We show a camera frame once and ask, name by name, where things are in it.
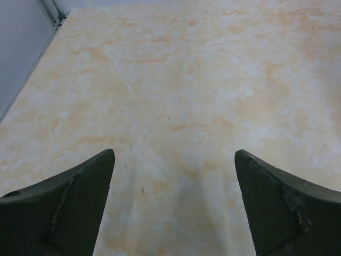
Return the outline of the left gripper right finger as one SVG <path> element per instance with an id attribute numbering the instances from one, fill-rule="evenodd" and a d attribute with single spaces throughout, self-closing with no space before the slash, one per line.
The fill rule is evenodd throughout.
<path id="1" fill-rule="evenodd" d="M 234 162 L 257 255 L 340 255 L 340 192 L 245 150 Z"/>

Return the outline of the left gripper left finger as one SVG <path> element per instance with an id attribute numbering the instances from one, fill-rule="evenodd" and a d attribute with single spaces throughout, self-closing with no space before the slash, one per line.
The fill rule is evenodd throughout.
<path id="1" fill-rule="evenodd" d="M 92 255 L 115 154 L 85 162 L 1 197 L 1 255 Z"/>

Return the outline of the aluminium frame post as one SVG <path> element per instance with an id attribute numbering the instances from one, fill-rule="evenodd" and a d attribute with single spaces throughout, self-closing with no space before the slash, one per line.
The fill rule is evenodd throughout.
<path id="1" fill-rule="evenodd" d="M 41 0 L 39 2 L 44 15 L 47 17 L 53 29 L 57 31 L 63 25 L 70 12 L 64 10 L 61 1 Z"/>

